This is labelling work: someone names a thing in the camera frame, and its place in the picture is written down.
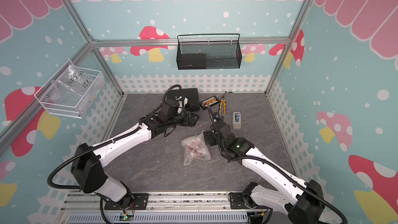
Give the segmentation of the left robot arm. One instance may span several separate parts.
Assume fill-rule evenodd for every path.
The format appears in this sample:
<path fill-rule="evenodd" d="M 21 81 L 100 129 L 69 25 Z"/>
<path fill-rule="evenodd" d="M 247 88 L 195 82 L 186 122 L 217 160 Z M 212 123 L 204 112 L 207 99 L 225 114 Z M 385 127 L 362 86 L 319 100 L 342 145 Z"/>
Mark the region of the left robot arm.
<path fill-rule="evenodd" d="M 89 146 L 79 145 L 75 155 L 55 168 L 47 178 L 47 184 L 54 189 L 77 189 L 85 194 L 94 193 L 106 202 L 111 202 L 120 209 L 131 207 L 134 196 L 126 184 L 107 175 L 104 168 L 114 159 L 133 147 L 147 142 L 160 134 L 167 137 L 169 128 L 193 127 L 199 120 L 199 115 L 173 106 L 159 106 L 149 115 L 138 120 L 138 123 L 127 131 L 104 142 Z M 74 185 L 59 185 L 53 178 L 66 166 L 78 183 Z"/>

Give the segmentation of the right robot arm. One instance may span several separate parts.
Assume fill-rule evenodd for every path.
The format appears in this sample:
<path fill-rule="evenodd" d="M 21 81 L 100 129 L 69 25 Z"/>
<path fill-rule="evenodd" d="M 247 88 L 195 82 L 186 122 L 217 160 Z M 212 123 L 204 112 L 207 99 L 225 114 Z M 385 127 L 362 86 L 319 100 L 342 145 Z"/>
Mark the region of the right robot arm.
<path fill-rule="evenodd" d="M 332 210 L 343 224 L 348 223 L 346 216 L 324 199 L 322 188 L 316 181 L 306 182 L 288 173 L 253 143 L 237 138 L 223 119 L 211 117 L 210 121 L 221 156 L 254 171 L 274 187 L 274 190 L 261 185 L 249 188 L 251 204 L 282 212 L 293 224 L 319 224 L 325 208 Z"/>

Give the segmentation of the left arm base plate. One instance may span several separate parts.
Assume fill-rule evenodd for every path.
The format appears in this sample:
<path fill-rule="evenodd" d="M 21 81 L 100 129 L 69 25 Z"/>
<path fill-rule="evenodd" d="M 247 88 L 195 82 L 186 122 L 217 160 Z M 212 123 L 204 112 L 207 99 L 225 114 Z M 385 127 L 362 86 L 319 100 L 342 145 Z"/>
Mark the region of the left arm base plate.
<path fill-rule="evenodd" d="M 119 202 L 113 202 L 112 200 L 106 201 L 105 210 L 146 210 L 148 198 L 149 194 L 147 193 L 127 194 L 127 196 Z"/>

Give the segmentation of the clear bubble wrap sheet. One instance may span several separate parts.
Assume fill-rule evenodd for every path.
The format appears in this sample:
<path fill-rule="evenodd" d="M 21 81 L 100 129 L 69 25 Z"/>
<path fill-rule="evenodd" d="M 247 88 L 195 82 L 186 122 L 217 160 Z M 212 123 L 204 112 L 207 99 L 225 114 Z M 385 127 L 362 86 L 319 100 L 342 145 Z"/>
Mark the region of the clear bubble wrap sheet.
<path fill-rule="evenodd" d="M 181 141 L 181 145 L 184 148 L 184 166 L 189 166 L 194 160 L 208 161 L 211 159 L 203 132 L 185 138 Z"/>

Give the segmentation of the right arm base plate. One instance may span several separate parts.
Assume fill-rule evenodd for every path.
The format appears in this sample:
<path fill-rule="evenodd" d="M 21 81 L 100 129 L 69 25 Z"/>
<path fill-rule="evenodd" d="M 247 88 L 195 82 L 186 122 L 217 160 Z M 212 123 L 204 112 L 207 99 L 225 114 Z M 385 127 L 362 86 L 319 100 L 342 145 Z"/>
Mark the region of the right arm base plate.
<path fill-rule="evenodd" d="M 230 192 L 228 194 L 231 209 L 251 209 L 250 197 L 243 192 Z"/>

